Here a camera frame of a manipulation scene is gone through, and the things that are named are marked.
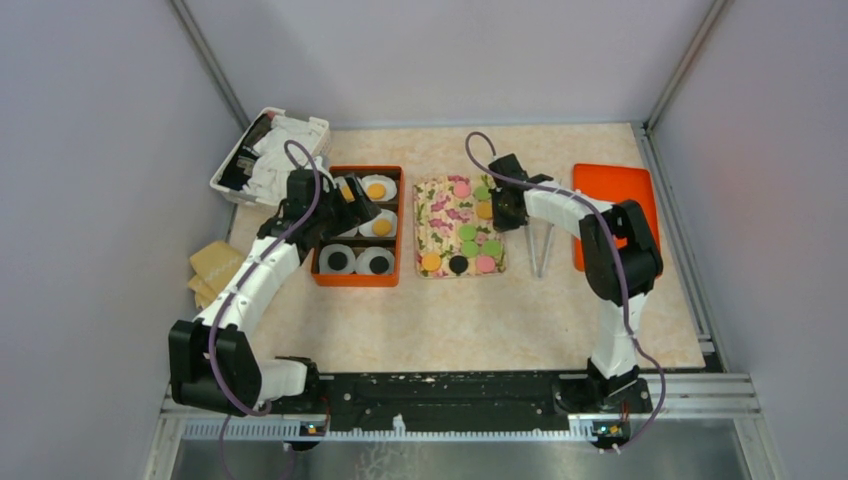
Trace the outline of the metal tongs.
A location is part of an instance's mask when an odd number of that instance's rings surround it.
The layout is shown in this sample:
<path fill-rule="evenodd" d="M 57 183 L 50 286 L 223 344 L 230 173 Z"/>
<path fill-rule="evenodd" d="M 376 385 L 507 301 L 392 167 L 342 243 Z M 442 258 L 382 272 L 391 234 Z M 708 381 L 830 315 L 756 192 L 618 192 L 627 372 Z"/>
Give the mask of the metal tongs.
<path fill-rule="evenodd" d="M 536 228 L 532 225 L 525 226 L 523 231 L 531 273 L 535 278 L 542 279 L 547 273 L 550 262 L 555 237 L 554 225 L 545 226 L 544 238 L 541 242 L 536 239 Z"/>

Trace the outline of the orange cookie box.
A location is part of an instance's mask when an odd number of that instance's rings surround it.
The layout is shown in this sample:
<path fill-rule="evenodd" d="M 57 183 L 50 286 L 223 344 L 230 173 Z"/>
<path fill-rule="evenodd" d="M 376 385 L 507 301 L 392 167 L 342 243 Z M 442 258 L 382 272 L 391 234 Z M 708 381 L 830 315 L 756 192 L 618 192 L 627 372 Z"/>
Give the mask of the orange cookie box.
<path fill-rule="evenodd" d="M 358 228 L 354 228 L 348 232 L 342 233 L 340 236 L 333 237 L 327 241 L 323 241 L 317 247 L 310 272 L 315 282 L 323 287 L 375 287 L 388 288 L 395 287 L 399 283 L 399 271 L 401 263 L 401 243 L 403 238 L 403 219 L 405 214 L 405 174 L 403 169 L 398 165 L 347 165 L 335 166 L 330 169 L 333 177 L 339 177 L 346 174 L 355 175 L 361 182 L 361 178 L 366 175 L 379 174 L 385 175 L 394 179 L 398 186 L 397 196 L 389 202 L 374 202 L 382 209 L 392 210 L 398 217 L 398 229 L 395 237 L 390 238 L 366 238 L 358 233 Z M 321 275 L 318 273 L 318 256 L 321 249 L 329 244 L 345 244 L 350 246 L 357 256 L 368 247 L 383 247 L 390 250 L 395 255 L 395 271 L 391 275 L 358 275 L 355 270 L 347 275 Z"/>

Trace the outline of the floral serving tray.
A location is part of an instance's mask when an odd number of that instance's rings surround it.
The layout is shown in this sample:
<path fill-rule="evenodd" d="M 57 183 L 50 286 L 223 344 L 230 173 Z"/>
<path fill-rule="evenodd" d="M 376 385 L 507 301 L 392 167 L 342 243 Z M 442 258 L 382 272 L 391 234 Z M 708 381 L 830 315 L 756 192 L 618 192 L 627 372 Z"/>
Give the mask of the floral serving tray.
<path fill-rule="evenodd" d="M 472 194 L 465 199 L 457 199 L 453 194 L 455 182 L 470 184 Z M 482 220 L 475 212 L 478 203 L 473 197 L 473 190 L 485 185 L 489 190 L 494 188 L 493 178 L 488 175 L 463 176 L 445 175 L 426 179 L 415 184 L 412 188 L 413 200 L 413 232 L 415 247 L 416 273 L 426 279 L 448 279 L 463 277 L 488 277 L 502 274 L 507 270 L 507 255 L 505 240 L 501 233 L 493 227 L 492 220 Z M 503 245 L 503 253 L 496 260 L 497 270 L 491 274 L 480 275 L 476 272 L 474 258 L 468 258 L 469 268 L 462 275 L 454 275 L 448 268 L 448 262 L 455 255 L 462 255 L 460 247 L 462 240 L 457 230 L 460 226 L 471 224 L 477 227 L 475 242 L 481 245 L 487 240 L 499 240 Z M 421 267 L 421 258 L 428 252 L 435 252 L 442 258 L 439 271 L 426 272 Z"/>

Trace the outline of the orange box lid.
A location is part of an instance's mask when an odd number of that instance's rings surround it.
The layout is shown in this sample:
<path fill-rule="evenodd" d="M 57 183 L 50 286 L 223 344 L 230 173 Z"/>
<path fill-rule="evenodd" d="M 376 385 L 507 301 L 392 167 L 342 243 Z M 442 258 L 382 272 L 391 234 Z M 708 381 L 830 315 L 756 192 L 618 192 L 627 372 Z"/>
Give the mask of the orange box lid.
<path fill-rule="evenodd" d="M 634 200 L 642 207 L 647 223 L 662 251 L 657 204 L 648 170 L 635 167 L 576 164 L 572 170 L 572 186 L 594 199 L 609 203 Z"/>

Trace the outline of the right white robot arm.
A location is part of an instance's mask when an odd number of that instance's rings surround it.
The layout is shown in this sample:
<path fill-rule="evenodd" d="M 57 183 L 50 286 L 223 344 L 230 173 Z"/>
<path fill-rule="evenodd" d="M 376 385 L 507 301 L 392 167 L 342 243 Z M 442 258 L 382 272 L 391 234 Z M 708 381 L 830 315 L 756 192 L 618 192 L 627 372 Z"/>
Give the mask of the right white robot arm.
<path fill-rule="evenodd" d="M 569 190 L 547 175 L 531 177 L 513 154 L 487 167 L 494 227 L 505 232 L 542 220 L 580 243 L 583 272 L 600 301 L 599 336 L 588 360 L 586 397 L 600 412 L 612 412 L 639 376 L 641 313 L 664 264 L 641 205 L 610 203 Z"/>

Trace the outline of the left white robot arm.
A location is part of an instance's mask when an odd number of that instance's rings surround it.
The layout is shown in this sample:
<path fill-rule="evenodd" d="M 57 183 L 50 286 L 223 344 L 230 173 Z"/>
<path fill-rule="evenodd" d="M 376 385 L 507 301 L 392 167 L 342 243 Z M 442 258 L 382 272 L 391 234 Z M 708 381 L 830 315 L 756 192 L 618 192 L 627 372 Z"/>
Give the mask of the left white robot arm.
<path fill-rule="evenodd" d="M 287 195 L 259 227 L 246 259 L 222 292 L 168 335 L 174 402 L 233 416 L 271 413 L 283 401 L 297 413 L 319 404 L 314 362 L 260 361 L 250 337 L 287 278 L 320 243 L 376 218 L 381 209 L 353 174 L 321 168 L 290 172 Z"/>

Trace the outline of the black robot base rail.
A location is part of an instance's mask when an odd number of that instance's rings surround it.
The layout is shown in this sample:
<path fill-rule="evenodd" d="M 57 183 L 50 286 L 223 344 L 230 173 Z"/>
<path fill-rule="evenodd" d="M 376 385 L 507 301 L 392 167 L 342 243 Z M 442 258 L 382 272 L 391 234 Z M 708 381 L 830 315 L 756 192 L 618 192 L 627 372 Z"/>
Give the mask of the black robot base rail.
<path fill-rule="evenodd" d="M 415 433 L 556 431 L 582 414 L 629 420 L 652 409 L 643 378 L 607 389 L 556 370 L 324 374 L 271 404 L 274 415 L 315 415 L 332 432 L 387 431 L 395 418 Z"/>

